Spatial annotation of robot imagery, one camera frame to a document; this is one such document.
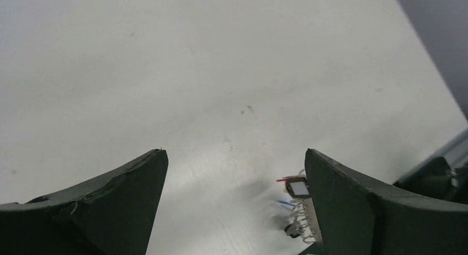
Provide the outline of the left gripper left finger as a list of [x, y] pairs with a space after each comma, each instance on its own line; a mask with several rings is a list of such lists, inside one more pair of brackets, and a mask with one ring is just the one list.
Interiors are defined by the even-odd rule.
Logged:
[[27, 203], [1, 205], [2, 254], [145, 254], [169, 165], [155, 149]]

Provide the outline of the round metal keyring disc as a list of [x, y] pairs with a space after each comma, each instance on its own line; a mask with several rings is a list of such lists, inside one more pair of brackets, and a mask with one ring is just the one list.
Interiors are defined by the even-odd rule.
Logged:
[[[302, 169], [296, 176], [306, 178], [305, 170]], [[294, 199], [291, 197], [289, 202], [295, 206], [292, 206], [290, 213], [290, 224], [284, 229], [286, 235], [291, 238], [299, 237], [305, 244], [323, 243], [311, 196], [307, 199]]]

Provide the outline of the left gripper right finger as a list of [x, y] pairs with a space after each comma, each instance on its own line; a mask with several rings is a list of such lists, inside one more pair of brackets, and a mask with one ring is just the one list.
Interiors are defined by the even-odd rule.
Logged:
[[320, 254], [466, 254], [467, 205], [417, 194], [309, 149]]

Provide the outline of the blue tagged key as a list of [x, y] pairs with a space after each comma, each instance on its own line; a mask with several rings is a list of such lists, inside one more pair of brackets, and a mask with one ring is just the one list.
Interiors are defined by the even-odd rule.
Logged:
[[287, 201], [278, 200], [277, 202], [283, 205], [287, 205], [287, 206], [293, 206], [293, 207], [295, 206], [294, 204], [287, 202]]

